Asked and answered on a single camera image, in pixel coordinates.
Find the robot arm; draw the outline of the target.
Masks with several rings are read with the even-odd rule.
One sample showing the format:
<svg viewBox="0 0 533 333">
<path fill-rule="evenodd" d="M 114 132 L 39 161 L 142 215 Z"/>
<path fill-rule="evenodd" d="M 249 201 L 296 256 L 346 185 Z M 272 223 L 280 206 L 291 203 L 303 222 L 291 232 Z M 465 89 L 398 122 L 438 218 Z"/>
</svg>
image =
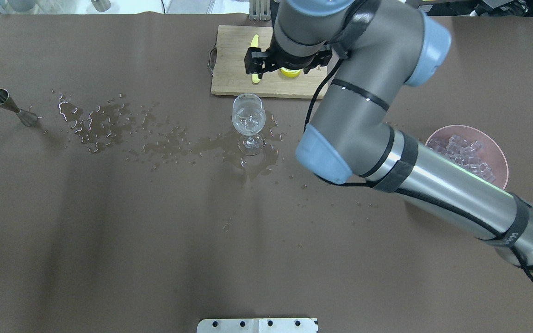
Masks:
<svg viewBox="0 0 533 333">
<path fill-rule="evenodd" d="M 386 122 L 400 89 L 425 83 L 446 59 L 444 26 L 397 0 L 282 0 L 273 46 L 289 69 L 307 69 L 323 46 L 339 57 L 309 106 L 300 164 L 326 183 L 394 193 L 442 216 L 533 282 L 533 203 Z"/>
</svg>

